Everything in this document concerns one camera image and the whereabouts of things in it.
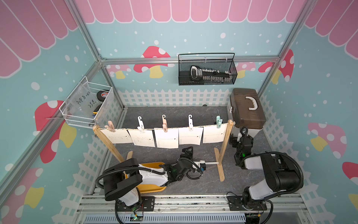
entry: red mushroom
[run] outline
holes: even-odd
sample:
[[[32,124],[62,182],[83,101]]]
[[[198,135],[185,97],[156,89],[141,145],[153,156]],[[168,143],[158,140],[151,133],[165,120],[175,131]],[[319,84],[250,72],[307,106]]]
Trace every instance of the red mushroom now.
[[[274,76],[272,77],[271,80],[272,83],[277,85],[281,74],[283,74],[285,81],[288,82],[292,77],[294,62],[295,61],[294,61],[293,51],[289,49],[284,60],[281,62],[281,65],[279,66],[278,70],[275,72]],[[266,62],[258,69],[258,71],[267,72],[271,69],[272,64],[273,64],[272,62]]]
[[[117,79],[124,79],[126,76],[123,74],[122,71],[130,72],[132,71],[128,65],[107,65],[106,66],[109,74],[111,77],[114,77],[116,74]]]
[[[245,77],[245,71],[255,71],[256,65],[254,62],[239,62],[235,65],[237,71],[236,78],[243,78]]]
[[[353,183],[358,185],[358,164],[351,162],[344,162],[342,165],[342,170],[344,174],[351,180]]]
[[[27,171],[1,208],[1,221],[3,224],[18,224],[23,214],[24,205],[29,205],[34,209],[39,204],[44,194],[44,188],[33,188],[31,186],[42,172],[42,168],[32,168]]]
[[[156,46],[149,46],[141,56],[141,58],[169,58],[169,57],[170,55],[167,52],[165,52],[165,50]],[[149,77],[162,78],[163,72],[161,71],[160,66],[174,67],[174,64],[135,65],[134,70],[138,73],[141,73],[149,69],[150,70]]]
[[[51,118],[54,115],[62,102],[63,101],[60,100],[49,101],[47,103],[41,104],[35,110],[35,122],[37,131],[34,132],[34,135],[37,135],[45,127],[45,125],[49,121],[47,118]],[[72,145],[76,134],[76,128],[70,127],[65,123],[65,121],[63,121],[60,127],[55,131],[55,133],[52,135],[48,143],[41,151],[41,161],[43,163],[51,162],[56,156],[59,139],[65,143],[65,146],[67,148],[69,148]]]
[[[343,129],[336,125],[309,123],[307,134],[315,134],[316,138],[311,139],[312,145],[318,151],[322,151],[327,145],[330,146],[333,155],[339,159],[347,148],[347,138]]]

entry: wooden rack leg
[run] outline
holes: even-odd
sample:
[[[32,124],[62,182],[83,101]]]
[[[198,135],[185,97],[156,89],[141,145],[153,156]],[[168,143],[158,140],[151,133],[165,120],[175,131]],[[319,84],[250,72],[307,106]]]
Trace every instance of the wooden rack leg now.
[[[111,153],[119,162],[123,162],[123,156],[118,152],[116,147],[114,147],[113,143],[106,137],[106,135],[103,134],[100,130],[98,130],[98,128],[100,128],[98,125],[93,126],[93,132],[95,133],[95,135],[100,138],[100,140],[107,146],[107,148],[111,151]]]
[[[214,148],[216,161],[219,162],[219,164],[217,166],[218,166],[219,177],[220,177],[221,182],[225,180],[224,170],[223,170],[223,167],[222,167],[222,160],[224,158],[227,143],[229,142],[229,137],[230,137],[231,130],[232,130],[232,127],[233,127],[234,124],[235,124],[235,122],[233,122],[232,120],[228,120],[228,125],[227,125],[227,128],[226,128],[225,137],[224,137],[223,144],[221,146],[220,153],[219,153],[218,148]]]

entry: hanging paper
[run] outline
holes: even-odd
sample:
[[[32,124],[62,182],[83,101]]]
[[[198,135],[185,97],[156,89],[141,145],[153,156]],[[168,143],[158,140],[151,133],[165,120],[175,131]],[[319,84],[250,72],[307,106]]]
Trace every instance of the hanging paper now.
[[[220,128],[216,125],[204,127],[203,143],[215,143],[224,141],[227,124],[222,124]]]
[[[179,145],[194,144],[200,145],[203,134],[203,127],[179,128]]]
[[[145,130],[144,133],[140,130],[128,130],[128,132],[135,146],[155,147],[152,130]]]
[[[127,130],[116,129],[115,132],[111,132],[108,129],[100,129],[105,136],[113,143],[132,143],[132,138],[128,134]]]
[[[164,132],[163,129],[155,129],[154,133],[158,148],[179,148],[178,128],[168,129],[168,132]]]

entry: black bracket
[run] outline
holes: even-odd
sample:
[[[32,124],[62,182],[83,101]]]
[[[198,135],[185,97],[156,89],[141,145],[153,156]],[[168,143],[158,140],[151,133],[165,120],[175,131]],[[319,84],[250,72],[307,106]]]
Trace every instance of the black bracket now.
[[[154,211],[154,202],[155,197],[142,197],[143,201],[143,211]],[[131,209],[124,203],[119,203],[117,211],[131,211]]]
[[[258,202],[257,207],[252,210],[247,210],[242,206],[242,196],[227,196],[229,201],[230,211],[266,211],[267,206],[265,202]]]

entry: beige clothespin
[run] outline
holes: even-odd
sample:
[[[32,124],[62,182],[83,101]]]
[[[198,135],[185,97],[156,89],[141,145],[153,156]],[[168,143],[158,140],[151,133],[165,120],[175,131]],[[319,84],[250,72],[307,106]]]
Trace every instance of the beige clothespin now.
[[[105,126],[105,128],[107,128],[108,130],[110,130],[111,132],[116,132],[116,130],[114,129],[114,125],[112,123],[112,121],[108,121],[108,125]]]
[[[161,118],[162,118],[162,120],[163,120],[163,130],[164,130],[164,132],[168,132],[168,125],[167,125],[167,123],[166,123],[166,120],[164,119],[164,118],[165,118],[165,114],[163,114],[163,115],[161,116]]]

